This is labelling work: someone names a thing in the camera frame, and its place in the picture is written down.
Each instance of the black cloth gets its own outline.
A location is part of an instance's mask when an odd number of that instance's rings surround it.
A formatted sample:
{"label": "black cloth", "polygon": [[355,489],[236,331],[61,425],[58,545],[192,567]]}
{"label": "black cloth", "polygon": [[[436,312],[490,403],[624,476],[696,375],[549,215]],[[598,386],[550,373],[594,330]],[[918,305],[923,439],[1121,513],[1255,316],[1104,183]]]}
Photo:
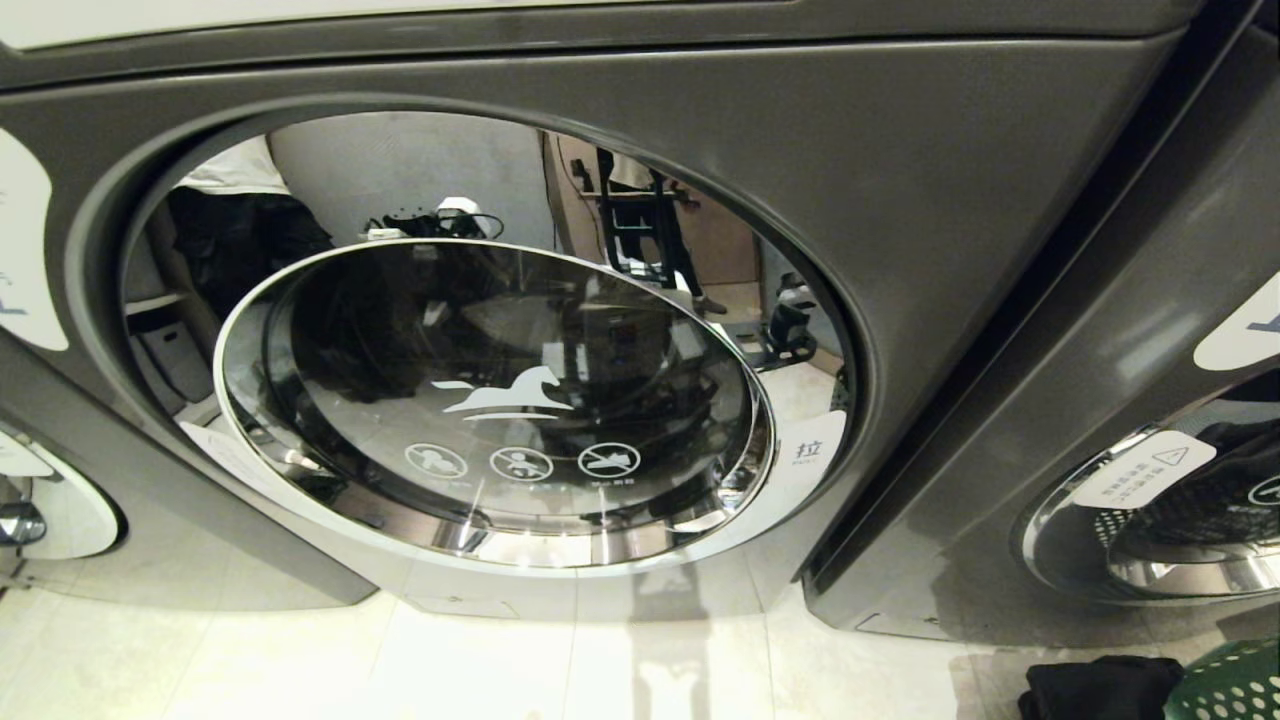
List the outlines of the black cloth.
{"label": "black cloth", "polygon": [[207,195],[174,188],[174,247],[196,291],[225,319],[248,291],[303,258],[333,249],[306,205],[288,195]]}
{"label": "black cloth", "polygon": [[1018,698],[1023,720],[1164,720],[1183,666],[1167,657],[1108,655],[1093,662],[1033,665]]}

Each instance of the white shirt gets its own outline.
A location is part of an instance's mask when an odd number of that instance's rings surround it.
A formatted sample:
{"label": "white shirt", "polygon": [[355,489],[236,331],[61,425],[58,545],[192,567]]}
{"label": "white shirt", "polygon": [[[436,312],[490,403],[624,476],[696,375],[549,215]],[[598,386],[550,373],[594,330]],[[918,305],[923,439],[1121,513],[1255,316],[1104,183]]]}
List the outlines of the white shirt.
{"label": "white shirt", "polygon": [[214,155],[178,181],[178,187],[191,187],[209,195],[289,195],[289,187],[275,168],[266,136],[262,135]]}
{"label": "white shirt", "polygon": [[653,187],[653,176],[649,174],[649,168],[641,165],[639,160],[617,152],[613,154],[613,174],[609,176],[609,179],[636,190]]}

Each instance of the gray washing machine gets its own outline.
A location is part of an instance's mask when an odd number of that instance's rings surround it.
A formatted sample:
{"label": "gray washing machine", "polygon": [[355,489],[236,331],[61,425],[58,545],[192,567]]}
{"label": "gray washing machine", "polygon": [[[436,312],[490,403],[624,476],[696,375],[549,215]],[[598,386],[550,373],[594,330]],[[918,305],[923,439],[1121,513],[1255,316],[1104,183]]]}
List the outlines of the gray washing machine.
{"label": "gray washing machine", "polygon": [[[419,607],[579,619],[768,606],[1198,9],[260,5],[0,23],[0,322]],[[228,269],[174,186],[264,138],[324,246]]]}
{"label": "gray washing machine", "polygon": [[1170,63],[1194,100],[1157,83],[1178,122],[814,557],[815,615],[1041,647],[1280,630],[1275,4],[1251,15]]}
{"label": "gray washing machine", "polygon": [[4,588],[180,610],[338,607],[376,588],[0,337]]}

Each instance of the circular icon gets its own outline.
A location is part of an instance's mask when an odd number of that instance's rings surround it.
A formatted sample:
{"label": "circular icon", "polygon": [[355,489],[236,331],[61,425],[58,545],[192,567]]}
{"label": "circular icon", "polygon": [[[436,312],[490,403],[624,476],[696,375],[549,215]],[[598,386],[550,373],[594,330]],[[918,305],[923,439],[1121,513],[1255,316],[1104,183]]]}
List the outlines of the circular icon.
{"label": "circular icon", "polygon": [[467,461],[461,455],[429,442],[415,442],[406,447],[404,460],[433,478],[453,480],[467,474]]}
{"label": "circular icon", "polygon": [[503,478],[522,483],[547,479],[556,469],[550,457],[530,447],[503,447],[489,456],[489,466]]}
{"label": "circular icon", "polygon": [[1253,505],[1280,505],[1280,475],[1262,480],[1249,491]]}
{"label": "circular icon", "polygon": [[621,478],[640,466],[640,451],[621,442],[602,442],[584,450],[577,466],[593,478]]}

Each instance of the circular door opening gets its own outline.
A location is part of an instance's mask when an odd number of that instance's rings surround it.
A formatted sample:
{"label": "circular door opening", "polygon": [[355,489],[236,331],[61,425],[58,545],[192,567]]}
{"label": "circular door opening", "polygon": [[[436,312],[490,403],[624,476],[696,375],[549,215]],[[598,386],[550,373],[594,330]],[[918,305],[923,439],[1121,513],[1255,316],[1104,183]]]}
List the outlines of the circular door opening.
{"label": "circular door opening", "polygon": [[1028,524],[1023,557],[1097,600],[1280,591],[1280,370],[1078,468]]}
{"label": "circular door opening", "polygon": [[273,500],[600,568],[742,542],[840,459],[847,313],[728,193],[474,115],[229,132],[155,191],[124,311],[151,405]]}
{"label": "circular door opening", "polygon": [[215,372],[227,415],[297,487],[493,562],[678,547],[748,502],[774,451],[758,380],[695,314],[590,264],[488,242],[300,263],[230,315]]}

